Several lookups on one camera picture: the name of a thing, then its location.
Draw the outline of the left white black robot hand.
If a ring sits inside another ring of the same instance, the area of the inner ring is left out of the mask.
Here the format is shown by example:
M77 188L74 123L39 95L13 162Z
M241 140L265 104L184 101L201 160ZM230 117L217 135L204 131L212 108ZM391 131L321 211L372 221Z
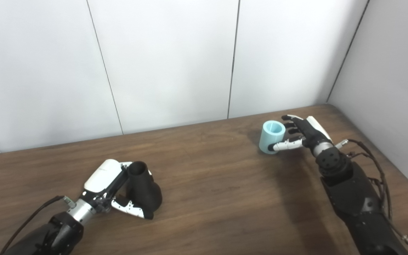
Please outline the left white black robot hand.
M75 219L87 221L96 213L114 208L152 220L162 201L160 186L154 182L145 162L107 159L85 182L73 214Z

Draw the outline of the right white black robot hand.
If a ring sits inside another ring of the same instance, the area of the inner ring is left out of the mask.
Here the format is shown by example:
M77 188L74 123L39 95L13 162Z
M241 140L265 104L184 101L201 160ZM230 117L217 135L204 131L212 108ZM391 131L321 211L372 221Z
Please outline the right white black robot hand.
M288 121L284 126L290 134L299 134L299 136L268 145L269 152L305 147L310 149L314 157L317 157L322 151L335 146L327 131L313 116L301 118L288 114L283 115L282 120Z

